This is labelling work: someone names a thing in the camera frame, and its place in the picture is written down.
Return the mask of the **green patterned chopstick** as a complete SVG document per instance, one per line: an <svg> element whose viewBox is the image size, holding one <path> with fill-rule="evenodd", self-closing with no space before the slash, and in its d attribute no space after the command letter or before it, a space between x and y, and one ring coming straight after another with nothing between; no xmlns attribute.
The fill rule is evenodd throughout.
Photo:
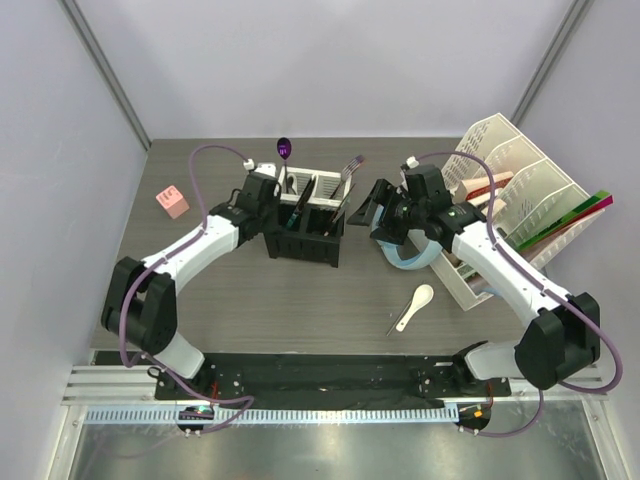
<svg viewBox="0 0 640 480"><path fill-rule="evenodd" d="M285 228L286 228L287 230L290 230L290 229L292 229L292 228L293 228L293 226L294 226L294 224L295 224L295 222L296 222L297 218L299 217L299 214L300 214L300 212L299 212L299 211L297 211L297 210L294 210L294 211L292 212L291 216L289 217L289 219L288 219L288 221L287 221L287 223L286 223L286 225L285 225Z"/></svg>

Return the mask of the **purple iridescent spoon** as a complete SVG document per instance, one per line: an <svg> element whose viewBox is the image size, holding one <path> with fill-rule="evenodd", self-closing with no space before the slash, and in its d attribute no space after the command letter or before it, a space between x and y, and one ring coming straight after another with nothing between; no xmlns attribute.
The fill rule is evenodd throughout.
<svg viewBox="0 0 640 480"><path fill-rule="evenodd" d="M288 159L292 153L292 144L288 138L281 137L277 140L276 146L277 146L278 154L281 157L282 163L283 163L282 170L284 172L284 180L283 180L284 192L289 193Z"/></svg>

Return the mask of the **large white ceramic spoon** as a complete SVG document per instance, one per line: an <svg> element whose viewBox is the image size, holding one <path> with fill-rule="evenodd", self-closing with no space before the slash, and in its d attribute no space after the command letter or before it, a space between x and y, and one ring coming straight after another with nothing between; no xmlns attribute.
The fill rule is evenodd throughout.
<svg viewBox="0 0 640 480"><path fill-rule="evenodd" d="M409 321L412 319L412 317L419 310L427 306L433 300L433 298L434 298L434 289L431 285L422 284L418 286L415 289L411 300L408 302L406 306L408 307L408 309L404 317L402 318L400 323L397 325L395 330L397 332L403 332L406 326L408 325Z"/></svg>

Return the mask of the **silver chopstick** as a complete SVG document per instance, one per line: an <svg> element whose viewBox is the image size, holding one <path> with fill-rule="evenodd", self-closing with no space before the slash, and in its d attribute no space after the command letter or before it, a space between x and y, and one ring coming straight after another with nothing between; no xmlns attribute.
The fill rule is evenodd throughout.
<svg viewBox="0 0 640 480"><path fill-rule="evenodd" d="M407 309L408 309L408 307L403 308L403 310L397 315L396 319L394 320L392 325L389 327L389 329L388 329L388 331L387 331L385 336L389 336L389 335L391 335L393 333L393 331L396 329L397 325L400 323L400 321L404 317Z"/></svg>

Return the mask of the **dark brown chopstick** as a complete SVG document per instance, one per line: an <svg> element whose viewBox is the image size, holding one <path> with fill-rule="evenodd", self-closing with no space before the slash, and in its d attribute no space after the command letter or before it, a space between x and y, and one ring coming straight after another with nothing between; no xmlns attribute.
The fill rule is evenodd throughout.
<svg viewBox="0 0 640 480"><path fill-rule="evenodd" d="M347 206L348 206L348 204L350 202L350 199L351 199L352 190L353 190L353 188L350 187L344 193L343 198L342 198L338 208L333 212L333 214L329 218L327 226L325 228L325 232L324 232L325 236L328 236L331 233L332 229L334 228L334 225L339 221L341 216L345 213L345 211L347 209Z"/></svg>

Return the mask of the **rose gold chopstick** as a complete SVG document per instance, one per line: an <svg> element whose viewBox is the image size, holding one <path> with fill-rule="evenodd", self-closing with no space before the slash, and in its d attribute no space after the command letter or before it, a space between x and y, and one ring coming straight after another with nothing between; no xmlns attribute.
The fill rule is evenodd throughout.
<svg viewBox="0 0 640 480"><path fill-rule="evenodd" d="M327 224L323 229L323 236L330 236L335 230L338 229L337 225L346 213L346 210L350 204L352 197L353 186L351 186L343 195L342 200L340 201L337 209L331 214L329 217Z"/></svg>

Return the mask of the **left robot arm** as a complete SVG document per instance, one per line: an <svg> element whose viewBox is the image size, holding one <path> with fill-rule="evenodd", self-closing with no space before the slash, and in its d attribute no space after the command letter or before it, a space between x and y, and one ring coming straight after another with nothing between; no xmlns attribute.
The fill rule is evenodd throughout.
<svg viewBox="0 0 640 480"><path fill-rule="evenodd" d="M275 165L248 173L235 201L207 213L204 222L171 246L142 260L125 257L114 267L101 325L173 370L190 398L213 385L204 354L178 331L177 296L213 261L275 226L279 206Z"/></svg>

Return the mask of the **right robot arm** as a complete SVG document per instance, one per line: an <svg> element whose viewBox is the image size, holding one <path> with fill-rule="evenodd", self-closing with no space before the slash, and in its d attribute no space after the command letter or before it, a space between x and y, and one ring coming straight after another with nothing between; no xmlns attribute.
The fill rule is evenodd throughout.
<svg viewBox="0 0 640 480"><path fill-rule="evenodd" d="M463 350L464 362L451 371L457 391L472 395L488 379L516 375L547 390L599 359L601 341L592 328L600 310L591 295L573 296L546 279L497 238L478 208L453 202L437 167L418 166L404 178L403 187L377 180L349 224L369 226L372 239L394 245L410 231L422 231L479 273L526 328L515 344Z"/></svg>

